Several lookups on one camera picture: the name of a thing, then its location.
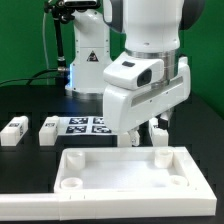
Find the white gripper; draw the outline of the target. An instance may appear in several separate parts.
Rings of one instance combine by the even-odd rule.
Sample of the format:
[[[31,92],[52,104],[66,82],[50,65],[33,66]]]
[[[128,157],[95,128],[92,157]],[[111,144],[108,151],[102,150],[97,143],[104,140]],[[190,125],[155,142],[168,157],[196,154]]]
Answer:
[[[121,54],[119,59],[136,59]],[[103,94],[103,118],[105,125],[114,133],[129,132],[131,144],[140,144],[140,135],[132,130],[159,115],[158,127],[167,130],[172,117],[168,109],[186,100],[190,94],[190,68],[188,59],[178,60],[178,74],[162,87],[145,85],[137,90],[127,90],[108,83]]]

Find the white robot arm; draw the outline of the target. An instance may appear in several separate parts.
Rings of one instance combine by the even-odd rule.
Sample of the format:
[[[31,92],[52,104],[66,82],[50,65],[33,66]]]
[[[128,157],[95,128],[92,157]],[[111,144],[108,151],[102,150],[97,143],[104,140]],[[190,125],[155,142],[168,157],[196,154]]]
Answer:
[[[76,16],[69,90],[101,95],[105,126],[137,146],[141,124],[189,97],[179,32],[196,23],[205,1],[65,0]]]

